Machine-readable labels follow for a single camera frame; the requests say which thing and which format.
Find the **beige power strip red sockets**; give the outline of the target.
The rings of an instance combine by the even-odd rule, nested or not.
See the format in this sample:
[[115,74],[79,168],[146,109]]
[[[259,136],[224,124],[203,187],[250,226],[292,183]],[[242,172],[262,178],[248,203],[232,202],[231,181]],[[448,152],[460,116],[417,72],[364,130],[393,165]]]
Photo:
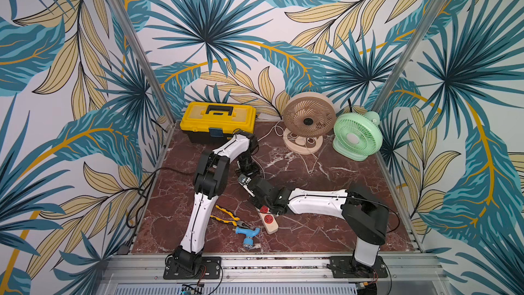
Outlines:
[[245,176],[244,174],[241,174],[238,178],[238,182],[240,185],[248,192],[250,195],[250,201],[251,203],[256,207],[258,214],[263,222],[264,227],[266,228],[266,232],[271,235],[278,231],[278,224],[275,220],[275,217],[270,213],[270,210],[267,206],[263,205],[261,203],[260,199],[257,199],[255,197],[254,191],[251,191],[248,188],[249,182],[251,182],[252,179],[248,176]]

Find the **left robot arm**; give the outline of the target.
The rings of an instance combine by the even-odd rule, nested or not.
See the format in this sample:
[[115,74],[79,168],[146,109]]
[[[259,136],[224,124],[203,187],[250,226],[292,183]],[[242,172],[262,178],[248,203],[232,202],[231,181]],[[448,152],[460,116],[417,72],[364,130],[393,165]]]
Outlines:
[[173,252],[174,264],[195,274],[201,265],[206,230],[218,198],[224,193],[229,179],[230,163],[239,160],[240,172],[247,176],[259,173],[252,154],[258,148],[257,137],[246,131],[236,131],[221,147],[205,150],[193,178],[194,205],[186,233]]

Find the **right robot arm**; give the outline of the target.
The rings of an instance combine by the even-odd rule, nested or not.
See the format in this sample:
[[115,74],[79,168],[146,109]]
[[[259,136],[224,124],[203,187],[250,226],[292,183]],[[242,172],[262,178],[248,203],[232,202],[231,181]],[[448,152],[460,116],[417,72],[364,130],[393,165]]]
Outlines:
[[363,188],[338,191],[309,191],[301,188],[275,187],[267,180],[244,174],[238,178],[258,209],[270,214],[320,214],[345,220],[357,236],[352,262],[373,267],[379,248],[386,243],[389,210]]

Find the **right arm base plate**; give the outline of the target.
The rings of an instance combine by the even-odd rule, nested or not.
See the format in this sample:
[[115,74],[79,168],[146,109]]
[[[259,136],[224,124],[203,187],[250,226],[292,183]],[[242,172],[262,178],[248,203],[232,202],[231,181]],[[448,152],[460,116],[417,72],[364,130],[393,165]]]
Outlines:
[[335,279],[376,280],[388,277],[386,264],[381,256],[376,257],[371,267],[356,262],[352,256],[331,256],[327,268]]

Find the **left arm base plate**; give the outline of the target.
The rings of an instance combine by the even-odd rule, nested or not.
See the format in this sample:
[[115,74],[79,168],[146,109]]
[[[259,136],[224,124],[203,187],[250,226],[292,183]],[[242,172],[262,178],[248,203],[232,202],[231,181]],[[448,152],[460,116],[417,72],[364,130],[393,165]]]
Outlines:
[[202,257],[189,267],[182,264],[179,258],[169,255],[165,260],[164,280],[199,279],[218,280],[221,278],[221,257]]

